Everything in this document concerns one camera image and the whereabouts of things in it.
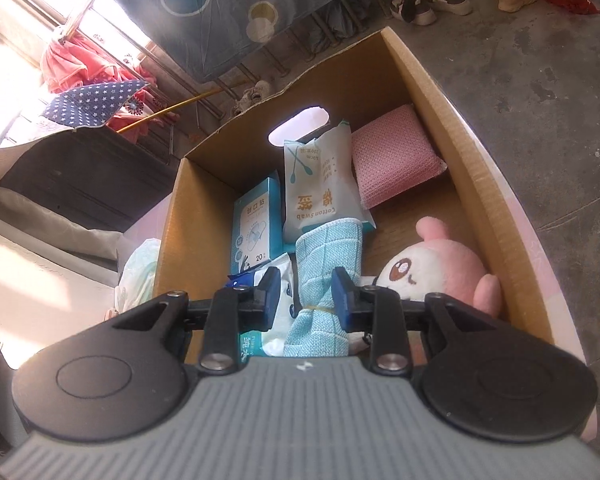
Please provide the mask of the pink white plush toy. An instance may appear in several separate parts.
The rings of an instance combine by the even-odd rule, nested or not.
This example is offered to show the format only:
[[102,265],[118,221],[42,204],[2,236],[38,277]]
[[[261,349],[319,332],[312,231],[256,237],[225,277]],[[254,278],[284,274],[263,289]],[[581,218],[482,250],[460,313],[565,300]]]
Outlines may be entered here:
[[441,292],[496,318],[503,307],[501,283],[478,255],[452,240],[438,218],[420,218],[416,232],[418,243],[395,255],[376,278],[363,276],[361,283],[390,288],[403,300],[422,301],[430,292]]

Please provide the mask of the cotton swab white packet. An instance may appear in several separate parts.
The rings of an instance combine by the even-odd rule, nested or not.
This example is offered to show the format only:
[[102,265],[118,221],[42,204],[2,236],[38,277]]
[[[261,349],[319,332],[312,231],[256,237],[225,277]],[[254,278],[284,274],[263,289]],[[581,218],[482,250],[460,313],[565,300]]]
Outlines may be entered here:
[[340,122],[306,143],[284,144],[285,222],[287,244],[324,223],[343,218],[362,222],[366,231],[376,223],[361,202],[352,169],[352,132]]

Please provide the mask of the yellow broom stick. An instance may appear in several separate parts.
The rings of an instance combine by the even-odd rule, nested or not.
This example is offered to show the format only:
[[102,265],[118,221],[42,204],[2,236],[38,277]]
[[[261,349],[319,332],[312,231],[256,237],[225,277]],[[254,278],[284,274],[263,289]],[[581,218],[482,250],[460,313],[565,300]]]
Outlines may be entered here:
[[181,108],[183,106],[186,106],[188,104],[197,103],[201,100],[210,98],[210,96],[215,96],[216,94],[221,93],[221,92],[223,92],[223,89],[217,88],[217,89],[213,89],[213,90],[201,93],[199,96],[192,96],[191,98],[188,98],[184,101],[181,101],[181,102],[178,102],[171,106],[168,106],[168,107],[164,108],[163,110],[159,110],[158,112],[155,112],[154,114],[140,118],[140,120],[138,120],[137,122],[132,122],[132,124],[129,124],[121,129],[117,130],[117,133],[119,133],[119,134],[125,133],[129,130],[139,127],[140,125],[143,125],[145,122],[150,122],[151,120],[157,119],[158,117],[161,117],[165,114],[175,112],[176,110],[178,110],[179,108]]

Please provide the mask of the blue polka dot cloth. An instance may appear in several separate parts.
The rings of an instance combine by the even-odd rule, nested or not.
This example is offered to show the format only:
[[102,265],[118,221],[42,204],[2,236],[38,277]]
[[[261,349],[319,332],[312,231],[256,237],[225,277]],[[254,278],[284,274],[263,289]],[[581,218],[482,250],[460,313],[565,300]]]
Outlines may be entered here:
[[55,96],[42,116],[68,128],[98,128],[146,86],[146,81],[134,79],[72,88]]

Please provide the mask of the light blue towel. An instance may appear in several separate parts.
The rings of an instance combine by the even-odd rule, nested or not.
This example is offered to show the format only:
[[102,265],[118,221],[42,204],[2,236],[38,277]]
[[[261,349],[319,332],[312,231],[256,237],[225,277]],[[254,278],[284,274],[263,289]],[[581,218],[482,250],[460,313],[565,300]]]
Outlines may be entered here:
[[352,281],[361,277],[363,225],[355,218],[327,222],[296,241],[300,310],[291,324],[286,358],[347,356],[349,337],[332,299],[332,271],[343,268]]

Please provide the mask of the white plastic shopping bag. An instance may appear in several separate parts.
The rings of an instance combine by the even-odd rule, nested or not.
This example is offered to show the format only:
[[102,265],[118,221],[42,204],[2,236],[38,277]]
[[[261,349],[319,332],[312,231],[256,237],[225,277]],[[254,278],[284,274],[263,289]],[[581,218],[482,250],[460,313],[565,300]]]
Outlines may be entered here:
[[129,311],[154,296],[161,240],[148,238],[138,246],[125,263],[114,289],[114,313]]

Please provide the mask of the cardboard box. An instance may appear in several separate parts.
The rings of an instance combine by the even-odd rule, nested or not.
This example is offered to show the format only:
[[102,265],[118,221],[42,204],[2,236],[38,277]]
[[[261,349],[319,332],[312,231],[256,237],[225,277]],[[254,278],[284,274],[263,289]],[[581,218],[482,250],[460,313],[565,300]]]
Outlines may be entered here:
[[298,183],[309,155],[278,148],[275,128],[311,106],[351,130],[355,198],[372,214],[363,271],[375,275],[417,238],[416,222],[444,221],[496,275],[504,318],[558,338],[553,275],[513,190],[412,51],[391,29],[307,70],[272,98],[230,120],[188,153],[176,176],[158,260],[156,292],[201,299],[230,275],[236,200],[270,174]]

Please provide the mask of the pink sponge cloth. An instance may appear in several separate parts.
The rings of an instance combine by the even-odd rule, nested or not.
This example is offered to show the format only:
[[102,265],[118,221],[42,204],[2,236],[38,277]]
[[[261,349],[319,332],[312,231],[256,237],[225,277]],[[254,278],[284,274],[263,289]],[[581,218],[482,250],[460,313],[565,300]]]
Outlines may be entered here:
[[352,160],[366,209],[448,169],[429,142],[412,104],[402,105],[352,133]]

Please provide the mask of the metal balcony railing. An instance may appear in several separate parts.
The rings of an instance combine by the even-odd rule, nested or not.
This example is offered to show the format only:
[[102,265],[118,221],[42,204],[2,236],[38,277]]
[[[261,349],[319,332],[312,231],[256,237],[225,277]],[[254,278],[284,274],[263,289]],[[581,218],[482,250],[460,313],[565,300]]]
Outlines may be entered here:
[[143,114],[162,107],[169,84],[177,84],[191,96],[196,81],[172,61],[125,14],[114,0],[105,0],[93,35],[79,24],[71,37],[45,27],[29,30],[30,12],[17,16],[0,0],[0,34],[12,43],[13,61],[0,60],[0,103],[12,112],[26,102],[45,102],[54,94],[84,84],[145,79],[137,93]]

